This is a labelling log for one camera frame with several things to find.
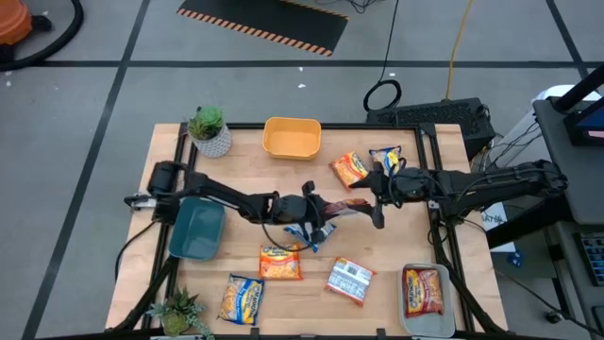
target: white plant pot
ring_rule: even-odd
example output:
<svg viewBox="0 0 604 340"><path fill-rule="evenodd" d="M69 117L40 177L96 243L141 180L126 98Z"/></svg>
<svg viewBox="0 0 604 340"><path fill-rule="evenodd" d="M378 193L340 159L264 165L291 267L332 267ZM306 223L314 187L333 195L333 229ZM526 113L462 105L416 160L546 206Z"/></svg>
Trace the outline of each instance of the white plant pot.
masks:
<svg viewBox="0 0 604 340"><path fill-rule="evenodd" d="M202 155L212 158L225 156L233 142L227 125L223 125L216 137L210 140L202 141L193 137L191 139Z"/></svg>

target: small succulent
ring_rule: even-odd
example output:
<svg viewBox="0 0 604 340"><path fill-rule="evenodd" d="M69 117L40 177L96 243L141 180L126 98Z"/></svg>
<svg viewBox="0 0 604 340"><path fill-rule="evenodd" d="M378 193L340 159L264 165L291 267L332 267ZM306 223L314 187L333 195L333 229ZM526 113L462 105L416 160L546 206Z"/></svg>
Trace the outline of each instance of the small succulent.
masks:
<svg viewBox="0 0 604 340"><path fill-rule="evenodd" d="M198 313L206 310L205 306L195 303L197 297L189 297L187 288L182 292L177 288L163 303L152 303L147 313L161 320L163 331L168 336L179 336L190 327L195 327L207 340L214 340L210 328L197 317Z"/></svg>
<svg viewBox="0 0 604 340"><path fill-rule="evenodd" d="M195 117L189 119L189 134L197 140L210 140L223 128L223 112L216 107L197 107Z"/></svg>

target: teal tray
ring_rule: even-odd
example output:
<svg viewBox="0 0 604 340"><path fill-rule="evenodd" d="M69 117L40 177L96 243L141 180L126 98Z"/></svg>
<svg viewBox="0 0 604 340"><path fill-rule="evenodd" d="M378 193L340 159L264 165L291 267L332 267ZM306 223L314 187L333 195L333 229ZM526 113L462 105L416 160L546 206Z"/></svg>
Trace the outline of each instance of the teal tray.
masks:
<svg viewBox="0 0 604 340"><path fill-rule="evenodd" d="M201 198L183 199L174 224L170 254L199 261L213 258L224 224L224 206Z"/></svg>

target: wooden tabletop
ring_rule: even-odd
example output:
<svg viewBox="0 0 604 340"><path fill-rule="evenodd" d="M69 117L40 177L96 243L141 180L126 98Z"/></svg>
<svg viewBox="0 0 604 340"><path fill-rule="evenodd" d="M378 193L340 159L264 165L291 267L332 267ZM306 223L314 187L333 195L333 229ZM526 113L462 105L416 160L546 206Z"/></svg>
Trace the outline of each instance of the wooden tabletop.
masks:
<svg viewBox="0 0 604 340"><path fill-rule="evenodd" d="M414 133L407 130L323 130L321 150L313 161L270 158L262 149L261 129L231 132L233 146L228 154L219 159L198 156L196 170L247 194L277 190L282 196L301 195L302 184L312 179L315 193L325 200L360 197L373 202L368 189L348 193L327 164L350 151L357 151L369 162L368 149L403 145L408 166L419 166ZM177 124L155 126L143 171L142 190L153 165L173 159L177 133ZM444 169L469 171L460 128L437 126L437 133ZM431 164L428 139L425 139L425 146L428 163ZM187 160L187 154L188 146L183 160ZM318 253L301 253L303 280L267 281L257 325L260 333L375 335L377 328L384 328L389 335L408 334L398 318L396 272L405 264L434 263L433 249L427 240L427 208L425 203L405 204L400 210L389 206L384 208L384 215L384 229L374 228L366 215L341 217L336 220L338 229L320 246ZM134 213L128 238L148 225L150 217L150 211ZM477 213L468 218L481 224ZM268 226L268 230L278 242L294 240L282 227ZM107 327L120 323L148 286L158 235L159 227L153 228L126 250ZM468 288L494 322L507 329L485 234L468 224L458 226L457 235ZM269 244L260 226L252 225L236 212L226 209L225 229L216 258L203 263L180 262L177 285L186 286L192 294L199 294L197 301L208 306L201 318L215 333L250 332L248 326L235 325L216 316L227 287L228 274L256 278L260 246ZM337 256L377 272L363 307L324 290ZM454 299L457 328L463 330L457 295Z"/></svg>

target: gray floor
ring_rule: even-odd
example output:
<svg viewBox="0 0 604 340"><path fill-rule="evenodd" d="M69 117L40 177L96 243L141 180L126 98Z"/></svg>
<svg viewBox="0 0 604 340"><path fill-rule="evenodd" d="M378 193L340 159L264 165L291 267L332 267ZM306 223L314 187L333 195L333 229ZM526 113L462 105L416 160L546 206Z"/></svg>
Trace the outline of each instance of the gray floor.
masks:
<svg viewBox="0 0 604 340"><path fill-rule="evenodd" d="M20 56L54 40L73 16L68 0L25 2L35 13L47 11L56 29L24 42ZM7 259L0 264L5 273L0 280L4 339L22 338L28 319L25 334L37 337L103 330L113 261L126 239L130 218L121 200L138 187L154 124L182 121L198 105L208 104L224 108L228 122L263 122L276 115L362 122L362 97L380 69L355 67L354 61L382 60L394 9L393 0L377 2L363 15L344 2L325 5L351 17L328 59L179 16L181 0L82 3L86 10L82 30L51 62L0 74L0 157L5 160L0 167L4 179L0 197L5 202L0 256ZM391 60L401 61L394 63L401 67L386 71L402 85L401 105L443 98L445 61L466 4L401 0L391 50ZM510 131L538 92L575 83L580 69L604 60L600 20L604 3L557 0L555 5L580 57L588 63L573 60L546 0L477 0L472 9L457 59L491 62L468 62L456 69L451 97L478 96L490 106L500 134ZM141 10L143 24L137 35L135 20ZM130 38L134 49L127 51ZM104 60L114 62L97 62ZM141 60L157 62L143 67L137 63ZM183 63L162 64L169 60ZM292 62L282 67L199 62L220 60ZM313 60L330 64L307 66ZM352 66L345 67L341 60L353 61L348 64ZM434 62L417 62L426 60ZM377 93L372 106L385 104L391 95L388 90ZM87 157L89 166L84 167ZM72 214L67 213L70 204ZM71 235L66 235L70 237L62 239L69 242L60 266L49 267L61 230L65 234L71 226ZM61 254L54 259L60 260ZM523 280L556 300L550 280ZM538 301L508 281L499 284L513 331L585 338L573 325L546 324L545 309ZM50 289L48 298L45 289Z"/></svg>

